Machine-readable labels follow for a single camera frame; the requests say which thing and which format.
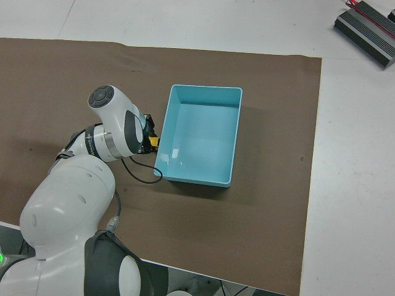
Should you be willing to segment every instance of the brown mat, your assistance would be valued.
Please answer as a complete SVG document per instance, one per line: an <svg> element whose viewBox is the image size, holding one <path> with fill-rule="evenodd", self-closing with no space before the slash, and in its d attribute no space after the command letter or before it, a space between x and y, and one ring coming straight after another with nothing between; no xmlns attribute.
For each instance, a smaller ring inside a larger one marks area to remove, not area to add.
<svg viewBox="0 0 395 296"><path fill-rule="evenodd" d="M303 56L0 39L0 220L19 224L71 133L99 121L86 103L97 86L120 88L158 134L171 85L239 86L231 187L149 186L111 163L123 198L117 234L144 259L299 295L320 67ZM114 213L112 203L103 221Z"/></svg>

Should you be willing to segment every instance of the table surface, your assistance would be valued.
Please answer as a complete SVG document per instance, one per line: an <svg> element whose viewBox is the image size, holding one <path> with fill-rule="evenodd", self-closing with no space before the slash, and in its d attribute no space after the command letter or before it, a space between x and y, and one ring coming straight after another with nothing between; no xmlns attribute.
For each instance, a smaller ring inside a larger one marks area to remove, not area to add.
<svg viewBox="0 0 395 296"><path fill-rule="evenodd" d="M388 15L389 0L369 3ZM395 291L395 66L334 31L343 1L0 0L0 37L323 57L301 296Z"/></svg>

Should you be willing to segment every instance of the blue tray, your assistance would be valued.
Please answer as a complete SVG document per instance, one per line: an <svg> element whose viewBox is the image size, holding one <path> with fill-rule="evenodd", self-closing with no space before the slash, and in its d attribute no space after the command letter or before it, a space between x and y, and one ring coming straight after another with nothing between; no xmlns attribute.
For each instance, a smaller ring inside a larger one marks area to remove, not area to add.
<svg viewBox="0 0 395 296"><path fill-rule="evenodd" d="M165 179L230 186L242 93L241 88L172 86L155 162Z"/></svg>

